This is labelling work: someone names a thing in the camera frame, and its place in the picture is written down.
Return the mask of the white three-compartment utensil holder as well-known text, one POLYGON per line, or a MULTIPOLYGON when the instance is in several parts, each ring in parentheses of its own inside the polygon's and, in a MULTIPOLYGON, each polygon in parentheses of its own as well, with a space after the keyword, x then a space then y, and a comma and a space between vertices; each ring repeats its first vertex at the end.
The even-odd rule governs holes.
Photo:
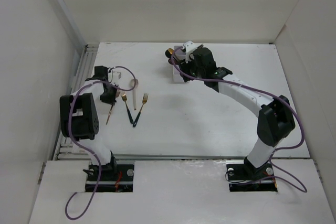
MULTIPOLYGON (((178 66, 178 61, 184 60, 186 58, 186 49, 183 45, 174 46, 175 55, 173 57, 175 64, 178 66)), ((183 77, 180 75, 180 72, 173 67, 173 82, 174 83, 184 83, 183 77)))

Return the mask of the beige plastic spoon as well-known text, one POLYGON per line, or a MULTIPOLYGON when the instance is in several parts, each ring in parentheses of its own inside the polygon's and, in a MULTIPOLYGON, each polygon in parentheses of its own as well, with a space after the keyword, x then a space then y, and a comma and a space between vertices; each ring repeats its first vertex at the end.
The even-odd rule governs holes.
POLYGON ((130 85, 132 87, 134 87, 132 89, 132 99, 133 99, 133 109, 136 110, 137 109, 137 95, 136 95, 137 91, 136 90, 137 90, 137 87, 139 85, 138 79, 131 80, 130 85))

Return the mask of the rose gold fork green handle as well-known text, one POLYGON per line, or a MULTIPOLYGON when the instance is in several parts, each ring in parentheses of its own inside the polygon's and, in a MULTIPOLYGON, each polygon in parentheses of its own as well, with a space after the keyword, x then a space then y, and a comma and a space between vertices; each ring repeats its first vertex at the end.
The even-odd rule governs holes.
POLYGON ((126 107, 126 110, 127 110, 127 114, 128 114, 129 121, 130 121, 131 124, 133 124, 133 123, 134 123, 134 121, 133 121, 133 117, 132 117, 132 115, 131 115, 130 109, 129 109, 128 104, 127 104, 127 95, 126 95, 126 93, 125 93, 124 91, 121 91, 120 94, 121 94, 121 99, 122 99, 122 101, 123 101, 124 104, 125 104, 125 107, 126 107))

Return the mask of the brown wooden chopstick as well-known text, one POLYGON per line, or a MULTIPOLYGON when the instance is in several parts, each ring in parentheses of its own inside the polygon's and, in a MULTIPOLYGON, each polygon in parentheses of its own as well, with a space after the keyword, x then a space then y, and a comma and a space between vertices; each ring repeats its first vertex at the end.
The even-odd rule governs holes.
POLYGON ((108 125, 109 121, 110 121, 110 118, 111 118, 111 115, 112 115, 112 112, 113 112, 113 109, 114 109, 114 106, 115 106, 115 103, 113 103, 110 107, 110 110, 108 112, 108 116, 107 116, 107 120, 106 120, 106 125, 108 125))

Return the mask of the black spoon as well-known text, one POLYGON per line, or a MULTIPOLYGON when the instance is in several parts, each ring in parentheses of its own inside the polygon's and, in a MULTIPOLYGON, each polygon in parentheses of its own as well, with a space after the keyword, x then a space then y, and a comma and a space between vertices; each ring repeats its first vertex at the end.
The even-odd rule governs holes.
POLYGON ((168 50, 165 51, 165 56, 170 59, 172 55, 170 55, 170 53, 168 52, 168 50))

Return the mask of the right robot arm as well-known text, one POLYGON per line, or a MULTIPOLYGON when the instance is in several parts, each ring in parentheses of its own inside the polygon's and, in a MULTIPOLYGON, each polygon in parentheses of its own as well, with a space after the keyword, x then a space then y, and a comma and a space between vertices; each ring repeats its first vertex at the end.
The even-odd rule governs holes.
POLYGON ((176 46, 173 55, 184 82, 201 79, 207 87, 234 99, 257 117, 258 140, 244 159, 243 172, 250 179, 259 176, 276 146, 296 127, 289 100, 247 87, 231 70, 217 66, 206 47, 188 52, 185 46, 176 46))

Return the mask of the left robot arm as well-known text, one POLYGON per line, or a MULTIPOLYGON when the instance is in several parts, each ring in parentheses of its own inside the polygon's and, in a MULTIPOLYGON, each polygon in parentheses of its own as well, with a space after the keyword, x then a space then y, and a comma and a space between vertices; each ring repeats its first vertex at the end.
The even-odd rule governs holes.
POLYGON ((99 174, 105 180, 117 176, 118 168, 113 153, 98 135, 100 129, 96 102, 114 107, 121 73, 108 67, 94 68, 94 75, 85 80, 78 91, 60 97, 60 122, 64 137, 83 148, 92 164, 89 174, 99 174))

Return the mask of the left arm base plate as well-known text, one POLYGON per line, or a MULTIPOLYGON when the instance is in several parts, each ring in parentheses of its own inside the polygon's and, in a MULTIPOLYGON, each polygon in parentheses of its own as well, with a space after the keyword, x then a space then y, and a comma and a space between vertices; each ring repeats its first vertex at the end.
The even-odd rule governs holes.
MULTIPOLYGON (((98 166, 89 165, 83 169, 86 173, 85 192, 93 192, 98 179, 98 166)), ((101 177, 96 192, 98 193, 131 193, 133 192, 134 163, 117 164, 115 169, 107 165, 102 167, 101 177)))

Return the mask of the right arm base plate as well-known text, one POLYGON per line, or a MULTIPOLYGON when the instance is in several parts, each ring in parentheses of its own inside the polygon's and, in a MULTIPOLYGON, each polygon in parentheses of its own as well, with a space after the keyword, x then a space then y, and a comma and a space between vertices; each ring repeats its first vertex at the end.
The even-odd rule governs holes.
POLYGON ((243 163, 229 163, 226 165, 225 178, 230 192, 278 191, 274 170, 269 163, 251 173, 243 163))

